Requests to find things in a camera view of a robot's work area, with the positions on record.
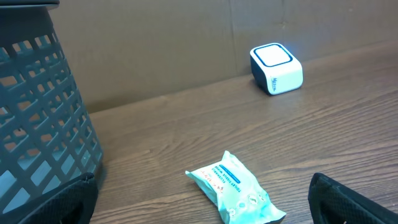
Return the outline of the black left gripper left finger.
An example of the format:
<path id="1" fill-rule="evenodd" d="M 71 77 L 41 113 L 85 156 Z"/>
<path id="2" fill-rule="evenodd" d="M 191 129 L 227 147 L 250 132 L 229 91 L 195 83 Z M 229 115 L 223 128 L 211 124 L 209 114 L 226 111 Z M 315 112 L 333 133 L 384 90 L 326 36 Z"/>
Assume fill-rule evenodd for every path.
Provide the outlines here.
<path id="1" fill-rule="evenodd" d="M 95 175 L 84 173 L 1 215 L 1 224 L 89 223 L 98 199 Z"/>

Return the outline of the teal plastic packet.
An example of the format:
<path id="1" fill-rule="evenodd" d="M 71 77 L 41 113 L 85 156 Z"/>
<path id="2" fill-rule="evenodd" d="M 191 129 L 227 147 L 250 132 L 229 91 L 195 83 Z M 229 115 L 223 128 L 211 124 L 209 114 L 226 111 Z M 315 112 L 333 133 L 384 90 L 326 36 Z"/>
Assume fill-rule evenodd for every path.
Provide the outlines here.
<path id="1" fill-rule="evenodd" d="M 273 223 L 286 216 L 271 202 L 254 174 L 229 151 L 219 162 L 185 174 L 217 206 L 224 223 Z"/>

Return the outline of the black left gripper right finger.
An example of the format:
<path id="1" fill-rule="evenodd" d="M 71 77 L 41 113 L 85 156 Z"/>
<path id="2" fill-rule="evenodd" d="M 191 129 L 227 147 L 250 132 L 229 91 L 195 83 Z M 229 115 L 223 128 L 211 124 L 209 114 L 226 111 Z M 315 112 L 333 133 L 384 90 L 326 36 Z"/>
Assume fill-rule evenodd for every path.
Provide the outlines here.
<path id="1" fill-rule="evenodd" d="M 315 173 L 308 190 L 316 224 L 397 224 L 397 214 L 322 173 Z"/>

